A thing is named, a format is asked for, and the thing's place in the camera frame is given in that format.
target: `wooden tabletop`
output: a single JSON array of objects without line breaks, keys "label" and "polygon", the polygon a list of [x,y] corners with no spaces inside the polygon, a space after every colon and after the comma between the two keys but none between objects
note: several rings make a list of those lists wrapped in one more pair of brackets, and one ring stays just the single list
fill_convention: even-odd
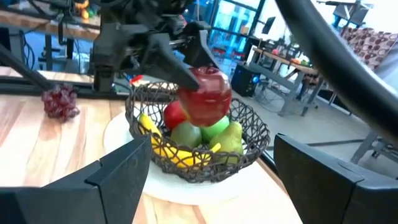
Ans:
[{"label": "wooden tabletop", "polygon": [[[7,67],[0,67],[0,74],[19,75]],[[41,74],[91,81],[75,74]],[[0,186],[43,186],[105,155],[104,130],[124,111],[124,102],[78,99],[77,107],[80,115],[60,124],[45,116],[39,97],[0,95]],[[142,194],[133,223],[302,223],[280,180],[262,162],[254,166],[258,180],[252,190],[222,203],[188,206]]]},{"label": "wooden tabletop", "polygon": [[[54,14],[50,12],[49,5],[37,2],[37,5],[42,8],[45,12],[49,14]],[[22,11],[31,11],[32,6],[29,2],[25,1],[23,3],[14,4],[10,7],[14,9],[19,9]],[[79,22],[84,22],[91,25],[100,25],[100,17],[96,16],[90,19],[82,19],[76,17]],[[18,27],[24,30],[37,30],[39,32],[45,32],[46,34],[57,35],[58,34],[58,22],[49,21],[46,19],[40,19],[31,16],[23,16],[14,12],[0,11],[0,24],[7,27]],[[68,24],[63,26],[63,34],[66,37],[74,37],[77,39],[94,40],[100,31],[98,29],[83,28],[81,26]]]},{"label": "wooden tabletop", "polygon": [[312,75],[317,75],[317,74],[318,74],[318,71],[315,70],[315,69],[313,69],[313,68],[309,68],[309,67],[304,66],[304,65],[299,65],[299,64],[290,62],[290,61],[286,60],[286,58],[283,58],[283,57],[281,57],[281,56],[279,56],[279,55],[275,55],[275,54],[272,54],[272,53],[267,52],[267,51],[265,51],[265,50],[258,49],[257,47],[253,47],[253,50],[254,50],[255,52],[258,52],[258,53],[260,53],[260,54],[263,54],[263,55],[265,55],[265,56],[267,56],[267,57],[270,57],[270,58],[273,58],[273,59],[275,59],[275,60],[278,60],[278,61],[280,61],[280,62],[282,62],[282,63],[284,63],[284,64],[287,64],[287,65],[290,65],[290,66],[292,66],[292,67],[295,67],[295,68],[297,68],[298,70],[303,71],[303,72],[305,72],[305,73],[307,73],[307,74],[312,74]]}]

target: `grapes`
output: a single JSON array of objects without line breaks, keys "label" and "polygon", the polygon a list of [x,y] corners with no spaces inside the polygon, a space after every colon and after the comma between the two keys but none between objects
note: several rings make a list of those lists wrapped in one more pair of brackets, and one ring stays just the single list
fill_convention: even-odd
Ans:
[{"label": "grapes", "polygon": [[66,122],[80,113],[76,107],[77,94],[71,84],[56,85],[42,94],[44,111],[49,118]]}]

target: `yellow banana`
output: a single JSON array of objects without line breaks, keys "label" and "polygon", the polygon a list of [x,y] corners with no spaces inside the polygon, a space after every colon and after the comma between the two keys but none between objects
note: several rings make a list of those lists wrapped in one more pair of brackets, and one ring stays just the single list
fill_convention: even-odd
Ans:
[{"label": "yellow banana", "polygon": [[[157,129],[154,122],[151,118],[146,114],[140,114],[138,121],[151,131],[153,134],[158,134],[159,137],[162,137],[159,129]],[[139,126],[139,130],[141,134],[145,134],[146,131],[144,128]],[[179,168],[187,168],[190,166],[194,166],[196,164],[200,164],[203,161],[203,165],[207,165],[210,162],[211,155],[210,154],[201,154],[200,156],[193,156],[191,152],[177,150],[175,147],[167,144],[164,147],[159,147],[160,142],[158,142],[153,136],[151,137],[152,147],[154,148],[154,152],[162,157],[170,159],[173,163],[177,165]],[[221,144],[216,144],[213,148],[210,149],[212,152],[217,152],[221,149]]]}]

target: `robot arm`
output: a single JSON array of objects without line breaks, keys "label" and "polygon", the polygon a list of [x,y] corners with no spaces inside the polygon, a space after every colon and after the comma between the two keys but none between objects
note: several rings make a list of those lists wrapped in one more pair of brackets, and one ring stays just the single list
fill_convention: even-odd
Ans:
[{"label": "robot arm", "polygon": [[[146,74],[191,90],[198,82],[193,67],[218,64],[206,44],[211,27],[203,21],[184,24],[180,17],[193,1],[115,0],[101,6],[101,30],[94,41],[91,68],[94,88],[111,88],[115,73]],[[184,54],[181,61],[174,54]]]}]

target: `wire fruit basket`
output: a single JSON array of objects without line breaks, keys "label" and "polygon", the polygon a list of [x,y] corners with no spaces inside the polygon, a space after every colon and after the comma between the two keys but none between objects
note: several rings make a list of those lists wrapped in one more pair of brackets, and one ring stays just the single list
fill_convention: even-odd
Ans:
[{"label": "wire fruit basket", "polygon": [[[152,135],[152,161],[163,172],[176,174],[191,183],[220,182],[251,165],[268,146],[271,139],[267,125],[252,107],[237,98],[232,99],[227,116],[230,121],[238,121],[242,126],[244,154],[214,153],[205,142],[196,148],[180,146],[173,142],[162,114],[170,102],[177,100],[177,88],[177,85],[171,83],[149,83],[136,87],[126,100],[129,132],[134,138],[143,134]],[[139,115],[142,113],[153,120],[161,136],[152,133],[139,122]]]}]

